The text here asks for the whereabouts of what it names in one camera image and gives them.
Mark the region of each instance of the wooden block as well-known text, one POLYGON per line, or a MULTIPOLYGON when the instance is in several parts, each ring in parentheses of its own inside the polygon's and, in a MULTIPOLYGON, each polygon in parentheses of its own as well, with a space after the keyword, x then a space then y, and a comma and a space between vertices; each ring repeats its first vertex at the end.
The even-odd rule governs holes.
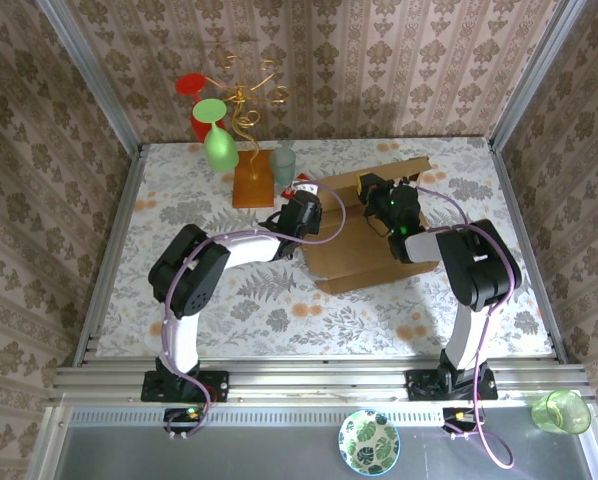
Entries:
POLYGON ((239 152, 239 163, 235 168, 235 187, 232 192, 234 208, 265 208, 274 206, 275 179, 268 156, 270 150, 261 150, 253 166, 257 179, 250 175, 252 151, 239 152))

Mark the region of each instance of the cable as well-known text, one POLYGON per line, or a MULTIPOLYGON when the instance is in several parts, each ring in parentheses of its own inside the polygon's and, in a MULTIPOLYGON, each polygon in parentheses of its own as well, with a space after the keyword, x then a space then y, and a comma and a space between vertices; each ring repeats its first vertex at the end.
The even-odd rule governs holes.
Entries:
POLYGON ((214 407, 217 403, 217 391, 212 385, 206 385, 206 389, 208 390, 208 393, 212 393, 215 396, 215 399, 212 401, 212 406, 214 407))
POLYGON ((175 411, 175 412, 172 412, 170 415, 168 415, 168 420, 166 421, 166 432, 168 433, 170 438, 172 438, 173 440, 176 438, 181 438, 182 440, 185 440, 187 438, 186 432, 182 432, 179 435, 179 437, 177 437, 177 434, 172 431, 172 422, 174 422, 175 418, 183 417, 183 416, 188 416, 187 412, 175 411))
POLYGON ((470 223, 470 219, 468 218, 468 215, 466 215, 466 212, 463 211, 463 208, 461 208, 461 206, 454 199, 450 198, 448 195, 444 195, 443 193, 435 192, 434 190, 428 190, 427 188, 423 188, 420 186, 417 186, 415 188, 424 193, 427 193, 429 195, 434 195, 435 197, 443 198, 447 202, 450 202, 452 205, 454 205, 454 207, 457 210, 459 210, 459 214, 461 215, 461 218, 463 218, 463 223, 470 223))
POLYGON ((221 235, 215 235, 213 237, 208 237, 203 242, 201 242, 199 245, 197 245, 195 247, 195 249, 192 251, 192 253, 190 253, 190 255, 188 255, 188 257, 186 259, 184 259, 183 263, 181 264, 181 267, 179 268, 179 270, 175 274, 174 278, 172 279, 172 282, 170 283, 170 287, 168 288, 168 293, 166 294, 166 300, 164 302, 164 319, 163 319, 163 325, 161 328, 161 347, 164 352, 164 358, 166 359, 166 362, 168 363, 170 370, 173 373, 175 373, 176 375, 183 378, 184 380, 187 380, 190 383, 194 384, 199 390, 201 390, 201 392, 203 393, 205 400, 206 400, 204 409, 203 409, 203 413, 200 416, 199 421, 188 432, 187 437, 191 437, 199 430, 199 428, 201 428, 201 426, 204 423, 204 420, 206 419, 208 411, 211 408, 212 401, 210 399, 210 394, 208 393, 208 390, 206 389, 206 387, 196 378, 191 377, 190 375, 180 371, 174 365, 174 362, 172 361, 172 358, 170 356, 170 345, 168 342, 168 331, 167 330, 169 328, 169 326, 168 326, 169 322, 172 320, 172 310, 170 310, 170 305, 172 304, 172 296, 174 295, 174 291, 177 288, 177 285, 179 284, 181 277, 183 277, 183 274, 185 273, 186 269, 188 268, 188 265, 190 265, 194 261, 194 259, 199 255, 199 253, 201 253, 201 251, 206 247, 206 245, 208 245, 209 243, 211 243, 215 240, 227 240, 230 238, 243 238, 243 237, 252 237, 253 235, 261 235, 264 237, 274 237, 274 238, 281 238, 284 240, 291 240, 293 242, 303 243, 305 245, 321 245, 323 243, 329 242, 330 240, 334 239, 337 235, 339 235, 341 233, 341 231, 343 230, 343 227, 346 223, 346 206, 343 203, 343 201, 341 200, 341 198, 339 197, 339 195, 337 195, 335 193, 335 191, 332 190, 330 187, 323 185, 319 182, 307 181, 307 182, 297 183, 296 185, 316 185, 318 188, 322 188, 322 189, 326 190, 327 192, 329 192, 335 198, 335 200, 337 200, 337 202, 339 203, 339 206, 341 207, 341 224, 339 225, 339 228, 337 229, 337 231, 334 234, 332 234, 331 236, 329 236, 328 238, 323 239, 323 240, 305 240, 302 238, 296 238, 296 237, 292 237, 290 235, 285 235, 283 233, 277 233, 277 232, 271 232, 268 230, 245 230, 245 231, 240 231, 240 232, 231 232, 231 233, 225 233, 225 234, 221 234, 221 235))
POLYGON ((508 291, 506 292, 506 295, 499 302, 497 302, 494 306, 492 306, 490 308, 490 310, 488 311, 488 314, 486 315, 486 321, 484 322, 484 325, 483 325, 483 331, 481 332, 481 338, 479 339, 479 344, 477 345, 477 352, 475 353, 475 369, 474 369, 474 374, 473 374, 474 378, 473 378, 473 384, 472 384, 472 399, 473 399, 473 404, 474 404, 474 415, 475 415, 475 424, 476 424, 475 426, 476 426, 477 431, 472 432, 472 433, 479 435, 479 438, 481 439, 481 443, 483 444, 483 448, 486 450, 486 453, 488 454, 490 459, 495 463, 495 465, 497 465, 499 468, 509 470, 512 467, 514 467, 514 465, 515 465, 515 457, 512 454, 512 450, 510 449, 508 444, 506 444, 506 442, 501 437, 499 437, 493 433, 490 433, 490 432, 485 432, 481 426, 481 421, 479 418, 478 385, 479 385, 479 367, 480 367, 479 354, 481 353, 481 349, 483 348, 483 345, 486 340, 486 335, 488 333, 488 326, 490 325, 490 319, 492 318, 492 315, 497 310, 499 310, 504 304, 508 303, 508 300, 510 300, 510 298, 512 297, 512 293, 514 292, 514 289, 515 289, 515 275, 512 270, 512 265, 510 264, 510 261, 504 254, 502 248, 499 246, 499 244, 495 241, 494 238, 492 238, 492 236, 488 232, 486 232, 482 228, 479 228, 475 225, 469 225, 469 224, 459 224, 459 225, 453 226, 452 228, 453 229, 466 228, 468 230, 472 230, 473 232, 475 232, 478 235, 480 235, 481 237, 483 237, 488 243, 490 243, 490 245, 495 250, 495 252, 497 252, 497 255, 503 262, 503 266, 506 269, 506 274, 508 275, 508 291), (490 445, 488 445, 488 440, 486 439, 487 436, 495 438, 499 443, 501 443, 501 445, 503 445, 503 447, 506 449, 506 451, 508 452, 508 455, 510 457, 510 461, 508 463, 503 463, 501 460, 499 460, 495 456, 492 449, 490 448, 490 445))
POLYGON ((390 234, 390 230, 388 230, 388 231, 387 231, 386 233, 384 233, 383 235, 382 235, 381 233, 379 233, 379 230, 377 230, 377 229, 374 227, 374 225, 373 225, 372 223, 370 223, 370 220, 368 220, 368 217, 366 217, 366 223, 368 224, 368 226, 369 226, 370 228, 372 228, 372 229, 375 231, 375 233, 376 233, 377 235, 379 235, 379 238, 384 238, 386 235, 390 234))

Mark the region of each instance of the green cup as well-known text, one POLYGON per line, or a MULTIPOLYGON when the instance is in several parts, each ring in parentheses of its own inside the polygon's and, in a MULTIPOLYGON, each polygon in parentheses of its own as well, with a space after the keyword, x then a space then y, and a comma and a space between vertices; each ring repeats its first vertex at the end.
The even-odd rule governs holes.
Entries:
POLYGON ((579 435, 588 430, 592 416, 575 392, 555 390, 532 407, 532 420, 546 432, 579 435))
POLYGON ((275 182, 287 187, 295 179, 295 163, 297 155, 288 147, 277 147, 270 152, 270 166, 275 182))

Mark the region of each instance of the bowl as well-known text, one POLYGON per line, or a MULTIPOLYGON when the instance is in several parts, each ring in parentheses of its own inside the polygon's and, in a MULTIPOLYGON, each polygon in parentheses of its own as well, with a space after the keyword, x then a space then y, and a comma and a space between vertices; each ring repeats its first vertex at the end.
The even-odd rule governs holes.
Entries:
POLYGON ((359 410, 339 430, 339 453, 355 472, 382 475, 399 458, 399 432, 384 413, 359 410))

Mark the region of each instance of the floral tablecloth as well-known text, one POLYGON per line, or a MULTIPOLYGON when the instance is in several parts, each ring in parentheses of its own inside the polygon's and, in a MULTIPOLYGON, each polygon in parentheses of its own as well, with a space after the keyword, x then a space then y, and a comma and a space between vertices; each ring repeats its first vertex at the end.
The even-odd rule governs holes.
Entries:
MULTIPOLYGON (((452 196, 471 219, 489 218, 523 272, 523 286, 494 321, 489 355, 551 353, 483 138, 262 142, 262 148, 281 144, 297 153, 297 173, 314 179, 428 155, 433 170, 422 184, 452 196)), ((232 174, 210 170, 199 144, 150 146, 97 355, 159 353, 162 307, 152 297, 148 272, 182 226, 241 230, 285 202, 277 197, 275 209, 235 210, 232 182, 232 174)), ((461 220, 441 199, 422 194, 420 203, 431 226, 461 220)), ((455 311, 441 264, 434 272, 331 296, 315 287, 299 253, 291 261, 224 272, 202 311, 198 348, 202 357, 437 354, 452 333, 455 311)))

